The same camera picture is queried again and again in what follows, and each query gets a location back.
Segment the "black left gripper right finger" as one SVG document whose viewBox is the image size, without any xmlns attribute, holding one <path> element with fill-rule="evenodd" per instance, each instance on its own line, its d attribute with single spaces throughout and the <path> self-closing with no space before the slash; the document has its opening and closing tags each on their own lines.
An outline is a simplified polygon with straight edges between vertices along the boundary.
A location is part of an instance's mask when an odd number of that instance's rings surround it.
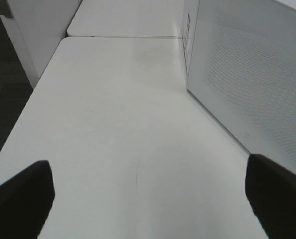
<svg viewBox="0 0 296 239">
<path fill-rule="evenodd" d="M 270 239 L 296 239 L 296 175 L 261 154 L 248 157 L 245 194 Z"/>
</svg>

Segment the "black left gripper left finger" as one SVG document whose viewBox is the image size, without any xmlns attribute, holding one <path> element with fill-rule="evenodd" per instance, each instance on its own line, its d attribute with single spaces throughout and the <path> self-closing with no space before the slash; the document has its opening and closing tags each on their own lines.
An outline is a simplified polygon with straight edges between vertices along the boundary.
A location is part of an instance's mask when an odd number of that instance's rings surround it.
<svg viewBox="0 0 296 239">
<path fill-rule="evenodd" d="M 36 161 L 0 185 L 0 239 L 38 238 L 55 198 L 47 160 Z"/>
</svg>

